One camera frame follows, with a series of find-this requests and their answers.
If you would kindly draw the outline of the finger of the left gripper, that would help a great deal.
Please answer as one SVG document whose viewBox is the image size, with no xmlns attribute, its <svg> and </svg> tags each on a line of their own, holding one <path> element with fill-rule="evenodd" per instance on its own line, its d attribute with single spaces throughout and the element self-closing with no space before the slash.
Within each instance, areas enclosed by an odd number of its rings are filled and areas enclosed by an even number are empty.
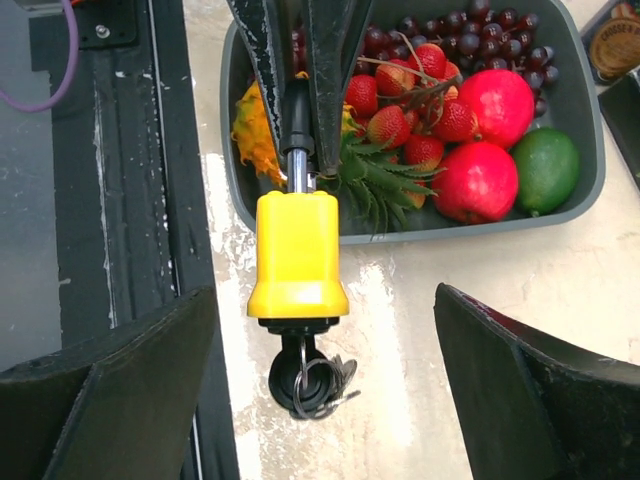
<svg viewBox="0 0 640 480">
<path fill-rule="evenodd" d="M 343 101 L 373 9 L 372 0 L 304 3 L 315 156 L 326 176 L 338 170 Z"/>
<path fill-rule="evenodd" d="M 288 2 L 230 0 L 228 5 L 256 74 L 278 150 L 282 136 L 283 97 L 290 73 Z"/>
</svg>

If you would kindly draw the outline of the silver keys of yellow padlock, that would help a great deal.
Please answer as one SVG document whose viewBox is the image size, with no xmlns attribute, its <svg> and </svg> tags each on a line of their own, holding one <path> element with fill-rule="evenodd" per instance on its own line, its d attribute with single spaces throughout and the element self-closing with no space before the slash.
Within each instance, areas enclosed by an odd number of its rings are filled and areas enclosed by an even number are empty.
<svg viewBox="0 0 640 480">
<path fill-rule="evenodd" d="M 349 359 L 343 362 L 339 355 L 327 359 L 307 357 L 306 346 L 301 346 L 300 370 L 293 383 L 292 402 L 293 410 L 290 415 L 296 420 L 319 421 L 332 415 L 340 405 L 354 399 L 361 394 L 360 390 L 346 393 L 346 389 L 353 380 L 358 362 L 356 359 Z M 322 388 L 326 388 L 325 393 L 320 394 L 319 400 L 311 400 L 307 405 L 303 404 L 302 391 L 309 384 L 310 371 L 317 366 L 321 366 L 325 372 L 320 379 Z"/>
</svg>

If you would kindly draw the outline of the yellow black padlock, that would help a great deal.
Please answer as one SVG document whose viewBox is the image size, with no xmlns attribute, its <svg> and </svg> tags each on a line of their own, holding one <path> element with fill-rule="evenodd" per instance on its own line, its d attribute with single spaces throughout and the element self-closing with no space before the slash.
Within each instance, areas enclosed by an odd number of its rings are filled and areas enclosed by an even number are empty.
<svg viewBox="0 0 640 480">
<path fill-rule="evenodd" d="M 349 304 L 339 273 L 338 202 L 309 188 L 314 139 L 308 81 L 287 85 L 282 119 L 279 145 L 287 162 L 287 190 L 272 191 L 257 202 L 256 284 L 247 313 L 281 339 L 268 385 L 273 399 L 291 412 L 301 346 L 307 357 L 327 358 L 315 338 L 338 324 Z M 320 385 L 324 374 L 321 366 L 310 371 L 301 395 L 304 405 L 326 392 Z"/>
</svg>

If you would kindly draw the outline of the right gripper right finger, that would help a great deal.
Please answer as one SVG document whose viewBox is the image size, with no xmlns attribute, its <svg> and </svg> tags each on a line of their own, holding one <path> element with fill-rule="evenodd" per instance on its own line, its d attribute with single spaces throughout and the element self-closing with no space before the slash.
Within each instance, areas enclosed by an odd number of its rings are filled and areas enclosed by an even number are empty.
<svg viewBox="0 0 640 480">
<path fill-rule="evenodd" d="M 638 366 L 444 283 L 434 316 L 474 478 L 638 478 Z"/>
</svg>

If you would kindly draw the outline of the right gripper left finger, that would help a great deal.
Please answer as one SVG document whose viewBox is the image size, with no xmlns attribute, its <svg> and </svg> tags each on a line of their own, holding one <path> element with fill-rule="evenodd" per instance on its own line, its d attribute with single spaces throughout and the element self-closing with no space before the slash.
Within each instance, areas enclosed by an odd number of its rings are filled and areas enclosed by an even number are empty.
<svg viewBox="0 0 640 480">
<path fill-rule="evenodd" d="M 215 331 L 204 287 L 1 374 L 4 479 L 176 479 Z"/>
</svg>

